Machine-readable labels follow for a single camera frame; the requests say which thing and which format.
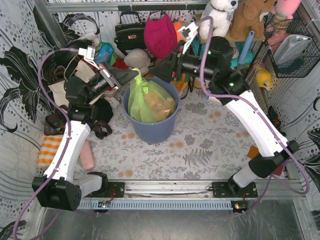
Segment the green trash bag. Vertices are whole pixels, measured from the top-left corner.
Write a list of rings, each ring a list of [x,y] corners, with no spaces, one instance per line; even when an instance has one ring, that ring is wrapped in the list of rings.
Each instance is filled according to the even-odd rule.
[[[177,109],[173,97],[158,83],[147,81],[138,68],[138,75],[130,83],[128,114],[138,122],[153,124],[166,120]]]

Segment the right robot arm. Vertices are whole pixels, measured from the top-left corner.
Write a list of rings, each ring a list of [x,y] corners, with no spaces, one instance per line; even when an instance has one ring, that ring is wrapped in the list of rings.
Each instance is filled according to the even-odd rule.
[[[181,74],[203,75],[201,83],[209,81],[207,95],[233,112],[251,135],[259,154],[229,178],[228,188],[236,195],[256,179],[270,176],[298,150],[299,145],[294,140],[287,140],[273,126],[246,81],[231,70],[233,49],[226,38],[213,37],[202,57],[183,53],[184,46],[185,43],[180,42],[170,55],[150,68],[150,73],[168,83]]]

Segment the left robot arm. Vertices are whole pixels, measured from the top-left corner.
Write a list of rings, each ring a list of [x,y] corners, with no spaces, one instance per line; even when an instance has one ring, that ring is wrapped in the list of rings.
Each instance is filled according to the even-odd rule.
[[[81,199],[95,194],[114,194],[108,177],[102,172],[89,172],[74,180],[74,169],[81,149],[97,120],[98,107],[91,102],[110,87],[121,88],[139,75],[138,70],[119,69],[99,64],[99,73],[88,82],[77,76],[64,83],[68,111],[61,143],[42,177],[35,177],[32,189],[42,207],[75,211]]]

